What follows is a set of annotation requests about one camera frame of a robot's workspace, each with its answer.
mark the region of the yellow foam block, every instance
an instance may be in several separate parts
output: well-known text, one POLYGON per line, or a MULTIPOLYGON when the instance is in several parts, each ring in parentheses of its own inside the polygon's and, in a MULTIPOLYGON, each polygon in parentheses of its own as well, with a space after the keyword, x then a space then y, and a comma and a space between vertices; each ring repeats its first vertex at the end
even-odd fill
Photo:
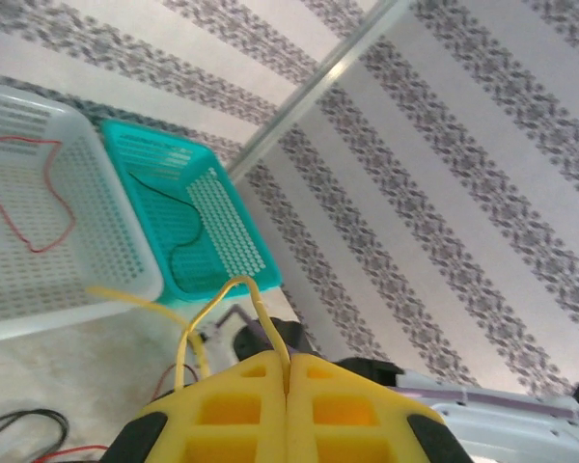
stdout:
POLYGON ((291 358, 288 463, 428 463, 407 417, 425 405, 308 354, 291 358))
POLYGON ((262 352, 145 407, 168 421, 147 461, 286 461, 286 396, 279 357, 262 352))

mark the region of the wall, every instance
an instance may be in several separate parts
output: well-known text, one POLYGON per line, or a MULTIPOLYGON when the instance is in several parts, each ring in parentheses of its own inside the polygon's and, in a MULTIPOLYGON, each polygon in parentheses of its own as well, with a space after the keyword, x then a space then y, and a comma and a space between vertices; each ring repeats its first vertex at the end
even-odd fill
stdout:
POLYGON ((229 163, 375 0, 0 0, 0 83, 229 163))
POLYGON ((239 189, 327 357, 579 381, 579 1, 420 2, 239 189))

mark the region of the wire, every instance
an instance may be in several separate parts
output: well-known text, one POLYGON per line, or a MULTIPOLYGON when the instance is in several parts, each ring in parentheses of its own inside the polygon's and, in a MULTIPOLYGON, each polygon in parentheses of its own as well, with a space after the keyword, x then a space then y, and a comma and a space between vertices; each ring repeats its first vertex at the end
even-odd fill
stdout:
POLYGON ((60 455, 68 455, 71 453, 76 453, 77 451, 84 451, 84 450, 107 450, 106 446, 83 446, 83 447, 74 447, 72 449, 54 451, 53 453, 49 453, 41 458, 37 458, 33 463, 44 463, 45 461, 50 460, 51 458, 55 458, 56 456, 60 455))
MULTIPOLYGON (((147 301, 146 299, 142 299, 141 297, 137 297, 133 294, 128 294, 127 292, 117 291, 116 289, 109 289, 103 286, 90 286, 87 287, 86 290, 99 297, 103 297, 105 299, 112 299, 117 301, 123 301, 128 304, 133 304, 138 306, 141 309, 146 309, 147 311, 160 313, 171 320, 175 321, 179 325, 182 326, 184 330, 188 327, 188 322, 182 318, 177 313, 169 310, 167 307, 157 304, 155 302, 147 301)), ((193 352, 198 359, 198 364, 200 367, 200 372, 202 373, 202 377, 206 378, 210 376, 210 367, 207 362, 206 352, 204 350, 204 342, 202 341, 202 337, 196 333, 192 332, 189 334, 188 338, 189 342, 191 342, 191 347, 193 347, 193 352)))
POLYGON ((240 275, 237 277, 233 277, 229 281, 227 281, 221 290, 218 292, 216 296, 214 296, 205 306, 204 308, 193 317, 187 328, 182 332, 182 336, 180 337, 178 352, 176 354, 176 377, 174 378, 174 391, 180 390, 184 386, 184 357, 186 354, 186 343, 189 339, 190 334, 195 330, 197 324, 204 318, 208 312, 210 312, 221 300, 225 297, 225 295, 236 285, 245 284, 249 289, 249 294, 251 295, 251 302, 253 303, 253 307, 260 318, 260 323, 272 347, 279 355, 279 359, 281 361, 281 367, 283 370, 283 382, 284 388, 286 393, 290 387, 290 355, 288 353, 288 348, 281 338, 281 335, 272 324, 272 320, 268 316, 266 312, 265 305, 262 300, 262 295, 260 294, 260 289, 258 285, 255 283, 251 277, 246 275, 240 275))
POLYGON ((169 266, 169 269, 170 269, 170 274, 172 275, 172 279, 174 279, 174 282, 176 283, 176 285, 177 285, 182 291, 184 291, 184 292, 189 292, 188 290, 186 290, 186 289, 184 289, 183 287, 181 287, 180 284, 179 284, 178 274, 176 273, 176 270, 175 270, 175 268, 174 268, 174 257, 176 256, 176 252, 177 252, 179 249, 188 248, 189 246, 194 245, 194 244, 197 243, 197 242, 200 240, 200 238, 202 237, 202 234, 204 233, 204 220, 202 220, 202 214, 200 213, 199 209, 198 209, 195 205, 193 205, 193 204, 191 204, 191 203, 188 203, 187 201, 181 200, 180 198, 175 198, 175 197, 173 197, 172 195, 168 195, 167 193, 165 193, 165 192, 163 192, 163 191, 161 191, 161 190, 157 190, 156 188, 153 188, 153 187, 151 187, 150 185, 147 185, 144 181, 142 181, 140 178, 138 178, 138 177, 137 177, 136 175, 134 175, 132 172, 129 172, 128 174, 129 174, 130 176, 132 176, 133 179, 134 179, 135 181, 137 181, 137 182, 138 182, 140 185, 142 185, 143 187, 148 188, 149 190, 153 191, 154 193, 156 193, 156 194, 158 194, 158 195, 161 195, 161 196, 163 196, 163 197, 165 197, 165 198, 168 198, 168 199, 170 199, 170 200, 173 200, 173 201, 175 201, 175 202, 177 202, 177 203, 181 203, 181 204, 184 204, 184 205, 188 205, 191 209, 193 209, 193 210, 197 213, 198 218, 199 218, 199 224, 200 224, 200 226, 199 226, 199 228, 197 229, 197 233, 195 233, 195 237, 194 237, 193 239, 191 239, 190 241, 187 241, 186 243, 179 243, 179 244, 177 244, 176 246, 174 246, 174 247, 170 250, 169 255, 168 255, 168 257, 167 257, 167 263, 168 263, 168 266, 169 266))
MULTIPOLYGON (((154 392, 152 393, 151 402, 156 399, 159 391, 161 390, 161 387, 163 386, 163 383, 165 382, 165 378, 167 378, 167 375, 170 374, 170 371, 172 371, 172 368, 175 366, 176 364, 171 364, 167 368, 165 368, 165 371, 163 371, 163 374, 161 374, 158 383, 156 383, 156 387, 154 388, 154 392)), ((193 375, 193 379, 197 383, 199 379, 197 377, 197 373, 195 372, 195 370, 187 364, 184 364, 184 367, 191 372, 191 374, 193 375)))
POLYGON ((3 207, 2 204, 0 203, 0 213, 4 217, 4 220, 6 221, 9 228, 13 231, 15 236, 17 236, 17 238, 20 241, 22 241, 23 243, 26 244, 26 247, 28 248, 28 250, 31 253, 36 253, 36 254, 45 253, 45 252, 49 251, 50 249, 55 248, 56 246, 61 244, 63 241, 65 241, 67 239, 67 236, 69 236, 70 232, 75 227, 75 223, 76 223, 75 215, 73 214, 72 209, 70 208, 69 204, 65 200, 63 200, 62 197, 56 192, 53 185, 51 184, 51 179, 49 177, 49 171, 51 169, 51 165, 53 164, 54 159, 58 155, 58 151, 62 147, 62 142, 59 142, 58 140, 35 140, 35 139, 31 139, 31 138, 14 137, 14 136, 0 137, 0 142, 7 142, 7 141, 20 141, 20 142, 27 142, 27 143, 37 143, 37 144, 41 144, 41 145, 42 144, 55 145, 55 147, 51 150, 50 154, 47 156, 47 160, 45 161, 43 168, 42 168, 42 174, 43 174, 45 186, 47 187, 49 192, 53 195, 53 197, 58 201, 58 203, 60 203, 63 206, 63 208, 67 211, 67 214, 69 215, 69 218, 70 218, 69 225, 67 226, 67 229, 65 231, 63 231, 63 233, 58 237, 58 239, 54 240, 53 242, 49 243, 47 246, 45 246, 43 248, 39 248, 39 249, 33 248, 32 242, 21 233, 21 231, 17 228, 17 226, 15 225, 15 223, 13 222, 11 217, 9 216, 5 207, 3 207))
POLYGON ((2 415, 0 417, 1 423, 0 433, 9 426, 11 426, 14 422, 30 415, 38 415, 50 418, 60 426, 60 437, 58 438, 58 440, 51 446, 44 449, 43 451, 40 451, 41 458, 43 458, 49 453, 59 449, 62 446, 62 444, 66 441, 67 437, 69 436, 69 420, 67 420, 67 417, 65 417, 62 413, 56 412, 55 410, 49 410, 46 408, 35 408, 33 410, 16 410, 14 412, 7 413, 6 415, 2 415))

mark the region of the red cable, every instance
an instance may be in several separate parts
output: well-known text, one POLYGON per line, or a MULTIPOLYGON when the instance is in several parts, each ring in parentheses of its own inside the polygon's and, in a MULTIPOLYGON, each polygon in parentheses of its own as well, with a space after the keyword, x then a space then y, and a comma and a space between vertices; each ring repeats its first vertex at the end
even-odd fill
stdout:
MULTIPOLYGON (((165 378, 167 378, 167 375, 170 374, 170 371, 175 366, 176 366, 176 364, 171 364, 167 368, 165 368, 165 371, 163 371, 163 374, 161 374, 161 377, 159 378, 158 383, 156 383, 156 388, 154 388, 154 392, 152 393, 151 402, 156 399, 158 392, 161 390, 161 387, 163 386, 163 382, 165 381, 165 378)), ((187 364, 184 364, 184 367, 191 372, 191 374, 193 375, 193 378, 195 379, 195 382, 199 381, 199 379, 197 377, 197 373, 195 372, 195 370, 192 367, 190 367, 187 364)))
POLYGON ((46 456, 42 456, 41 458, 37 458, 33 463, 43 463, 43 462, 45 462, 51 458, 54 458, 56 456, 67 455, 69 453, 76 453, 77 451, 84 451, 84 450, 107 450, 107 447, 106 446, 84 446, 84 447, 74 447, 72 449, 54 451, 53 453, 49 453, 46 456))
POLYGON ((7 225, 9 226, 9 228, 13 231, 13 233, 15 233, 15 235, 17 236, 17 238, 19 238, 19 240, 21 240, 22 242, 24 242, 26 244, 26 247, 28 248, 28 250, 32 253, 45 253, 47 251, 49 251, 50 249, 58 246, 59 244, 61 244, 65 239, 67 239, 67 236, 69 236, 69 233, 73 230, 73 228, 75 227, 75 215, 73 214, 73 211, 71 210, 69 204, 67 204, 67 202, 65 200, 63 200, 60 195, 56 192, 56 190, 54 190, 53 185, 51 184, 51 180, 49 178, 49 170, 51 168, 51 164, 53 163, 54 159, 56 158, 56 156, 58 155, 58 151, 60 150, 60 148, 62 147, 62 142, 59 142, 57 140, 34 140, 31 138, 23 138, 23 137, 0 137, 0 142, 6 142, 6 141, 10 141, 10 140, 17 140, 20 142, 27 142, 27 143, 37 143, 37 144, 51 144, 51 145, 55 145, 55 147, 52 149, 51 153, 47 156, 47 160, 45 161, 45 164, 43 165, 42 168, 42 174, 43 174, 43 179, 45 181, 45 186, 47 187, 47 189, 49 190, 49 192, 53 195, 53 197, 63 206, 63 208, 67 211, 67 214, 69 215, 70 218, 70 222, 69 222, 69 226, 67 227, 67 229, 60 235, 60 237, 58 237, 58 239, 56 239, 55 241, 49 243, 47 246, 45 246, 44 248, 40 248, 40 249, 35 249, 32 247, 32 243, 30 242, 29 239, 27 239, 22 233, 21 231, 19 231, 19 229, 15 226, 15 223, 13 222, 13 220, 11 220, 11 217, 9 217, 9 214, 7 213, 7 210, 2 206, 2 204, 0 203, 0 213, 2 214, 2 216, 4 217, 4 220, 7 222, 7 225))

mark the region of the plastic container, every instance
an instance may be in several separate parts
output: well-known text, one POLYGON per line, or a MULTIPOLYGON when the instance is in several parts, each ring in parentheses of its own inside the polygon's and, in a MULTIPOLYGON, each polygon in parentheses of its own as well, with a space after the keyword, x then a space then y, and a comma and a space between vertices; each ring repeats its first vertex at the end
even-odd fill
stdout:
MULTIPOLYGON (((0 136, 59 140, 50 181, 76 224, 67 239, 31 253, 0 214, 0 339, 127 310, 99 301, 91 285, 154 300, 163 281, 150 246, 95 130, 74 109, 0 85, 0 136)), ((67 228, 65 208, 42 169, 51 147, 0 143, 0 203, 34 245, 67 228)))
MULTIPOLYGON (((102 132, 163 273, 164 303, 210 299, 236 275, 251 276, 261 290, 281 283, 274 259, 211 150, 129 123, 106 121, 102 132)), ((237 286, 229 297, 246 293, 237 286)))

